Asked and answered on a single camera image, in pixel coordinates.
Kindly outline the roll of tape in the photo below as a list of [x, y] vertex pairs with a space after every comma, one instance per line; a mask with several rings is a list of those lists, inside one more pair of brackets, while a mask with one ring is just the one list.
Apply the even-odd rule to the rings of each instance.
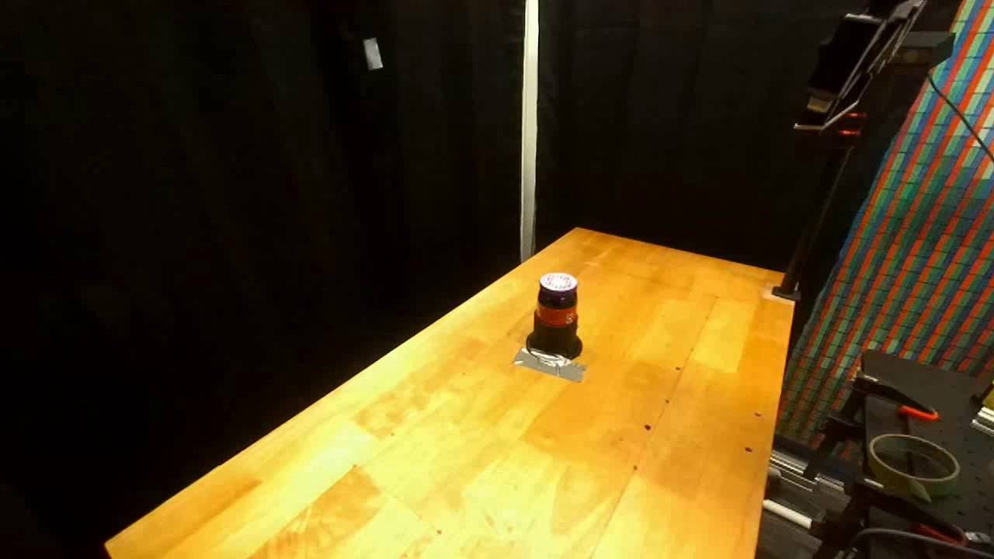
[[872, 478], [897, 494], [923, 502], [941, 501], [958, 478], [958, 461], [933, 438], [885, 431], [866, 443]]

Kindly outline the colourful striped board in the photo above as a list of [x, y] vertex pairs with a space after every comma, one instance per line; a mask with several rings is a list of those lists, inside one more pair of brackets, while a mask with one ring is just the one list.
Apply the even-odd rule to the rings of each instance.
[[994, 0], [958, 0], [781, 380], [776, 434], [813, 441], [863, 350], [994, 375]]

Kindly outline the orange handled clamp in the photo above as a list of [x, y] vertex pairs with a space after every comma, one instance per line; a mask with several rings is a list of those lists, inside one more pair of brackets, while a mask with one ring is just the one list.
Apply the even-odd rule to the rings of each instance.
[[910, 407], [910, 403], [899, 403], [897, 416], [913, 421], [913, 423], [941, 423], [937, 409], [923, 409], [923, 407]]

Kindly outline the grey tape patch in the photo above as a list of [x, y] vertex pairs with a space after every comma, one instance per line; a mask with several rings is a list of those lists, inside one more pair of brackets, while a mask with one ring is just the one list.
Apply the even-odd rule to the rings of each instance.
[[569, 380], [569, 381], [579, 381], [587, 366], [576, 365], [576, 359], [569, 359], [563, 353], [544, 353], [544, 350], [530, 350], [530, 349], [520, 349], [515, 353], [515, 365], [525, 366], [525, 369], [535, 369], [535, 372], [545, 372], [545, 375], [555, 375], [555, 380]]

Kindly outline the brown cup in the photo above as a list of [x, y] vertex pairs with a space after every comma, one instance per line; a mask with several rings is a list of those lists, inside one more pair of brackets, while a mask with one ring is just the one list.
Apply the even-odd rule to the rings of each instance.
[[576, 280], [572, 272], [544, 272], [537, 280], [537, 309], [528, 349], [544, 353], [563, 353], [569, 359], [579, 353]]

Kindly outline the white tag on curtain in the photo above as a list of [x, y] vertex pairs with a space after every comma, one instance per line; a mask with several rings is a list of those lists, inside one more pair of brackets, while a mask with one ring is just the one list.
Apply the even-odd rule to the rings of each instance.
[[381, 70], [386, 70], [381, 51], [378, 51], [378, 42], [377, 42], [377, 36], [362, 36], [362, 60], [365, 60], [365, 70], [369, 70], [369, 72], [381, 72]]

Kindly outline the white vertical pole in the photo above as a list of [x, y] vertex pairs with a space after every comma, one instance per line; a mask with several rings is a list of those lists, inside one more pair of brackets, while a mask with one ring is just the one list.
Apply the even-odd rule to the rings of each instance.
[[537, 247], [540, 0], [520, 0], [519, 259]]

